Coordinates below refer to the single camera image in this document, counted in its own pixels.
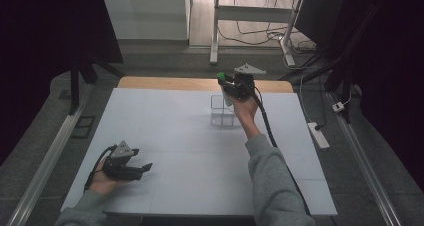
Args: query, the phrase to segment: electrical outlet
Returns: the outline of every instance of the electrical outlet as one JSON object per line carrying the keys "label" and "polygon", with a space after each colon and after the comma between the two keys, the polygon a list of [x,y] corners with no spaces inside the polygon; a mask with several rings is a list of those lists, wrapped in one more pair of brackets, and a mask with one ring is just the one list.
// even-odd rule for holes
{"label": "electrical outlet", "polygon": [[318,147],[320,149],[329,148],[330,145],[328,144],[328,142],[325,139],[324,135],[322,134],[321,130],[315,129],[316,126],[317,126],[316,123],[308,123],[309,131],[311,132],[312,136],[314,137],[315,142],[318,144]]}
{"label": "electrical outlet", "polygon": [[341,102],[333,104],[333,110],[336,112],[340,112],[344,109],[344,105]]}

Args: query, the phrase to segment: aluminum rail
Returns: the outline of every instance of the aluminum rail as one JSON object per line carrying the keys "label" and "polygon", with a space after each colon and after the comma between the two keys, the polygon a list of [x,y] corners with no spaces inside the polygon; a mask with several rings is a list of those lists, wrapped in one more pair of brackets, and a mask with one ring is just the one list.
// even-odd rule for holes
{"label": "aluminum rail", "polygon": [[[328,102],[330,105],[335,104],[336,102],[331,97],[330,93],[326,93]],[[353,155],[356,159],[356,162],[359,165],[359,168],[364,175],[365,180],[368,183],[368,187],[371,192],[374,194],[374,197],[377,201],[377,205],[380,208],[381,214],[383,215],[384,220],[388,226],[401,226],[399,217],[397,216],[396,210],[393,207],[390,198],[387,196],[387,192],[381,185],[377,174],[374,171],[364,149],[362,148],[361,143],[356,137],[356,133],[353,130],[350,124],[347,124],[341,114],[337,114],[337,120],[342,128],[343,134],[345,135],[350,148],[353,152]]]}
{"label": "aluminum rail", "polygon": [[65,147],[66,142],[72,133],[72,130],[74,129],[82,111],[85,108],[92,89],[93,86],[89,84],[86,84],[83,87],[81,92],[80,105],[76,109],[75,114],[68,115],[63,122],[62,127],[57,133],[56,138],[53,140],[53,143],[47,151],[46,156],[44,156],[40,167],[38,167],[37,172],[35,173],[30,184],[28,185],[28,188],[19,201],[18,206],[10,217],[9,222],[7,223],[8,226],[26,224],[38,198],[41,195],[41,192],[44,189],[44,186],[47,183],[47,180],[49,179],[60,155],[62,154],[63,148]]}

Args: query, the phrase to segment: hand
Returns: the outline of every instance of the hand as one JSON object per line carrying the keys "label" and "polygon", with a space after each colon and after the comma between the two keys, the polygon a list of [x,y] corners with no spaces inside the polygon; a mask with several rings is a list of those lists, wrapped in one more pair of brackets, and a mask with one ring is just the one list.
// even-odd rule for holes
{"label": "hand", "polygon": [[97,165],[96,173],[93,176],[93,180],[89,189],[91,191],[97,192],[99,194],[108,195],[110,194],[118,185],[128,183],[131,181],[124,180],[115,180],[109,178],[103,171],[103,164],[105,159],[103,159],[99,165]]}
{"label": "hand", "polygon": [[253,99],[249,97],[247,99],[236,99],[232,96],[228,96],[234,105],[234,113],[239,118],[240,122],[254,121],[255,114],[258,109],[258,104]]}
{"label": "hand", "polygon": [[247,99],[236,99],[230,95],[227,95],[234,105],[234,113],[237,115],[241,126],[243,126],[244,132],[246,133],[247,139],[255,137],[261,132],[255,124],[255,114],[258,109],[258,104],[249,97]]}

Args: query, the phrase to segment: wooden table edge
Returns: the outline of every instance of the wooden table edge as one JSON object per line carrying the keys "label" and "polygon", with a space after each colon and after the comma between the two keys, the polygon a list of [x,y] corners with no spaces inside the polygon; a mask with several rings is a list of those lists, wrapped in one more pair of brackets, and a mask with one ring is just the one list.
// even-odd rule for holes
{"label": "wooden table edge", "polygon": [[[262,93],[294,92],[292,85],[287,81],[255,80],[255,85]],[[221,91],[216,79],[137,76],[122,77],[118,88]]]}

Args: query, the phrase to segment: white wall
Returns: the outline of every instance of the white wall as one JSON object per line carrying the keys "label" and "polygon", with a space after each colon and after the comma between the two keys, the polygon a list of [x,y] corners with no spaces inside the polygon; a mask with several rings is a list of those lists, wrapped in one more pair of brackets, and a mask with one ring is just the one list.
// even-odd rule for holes
{"label": "white wall", "polygon": [[187,0],[105,0],[117,39],[189,38]]}

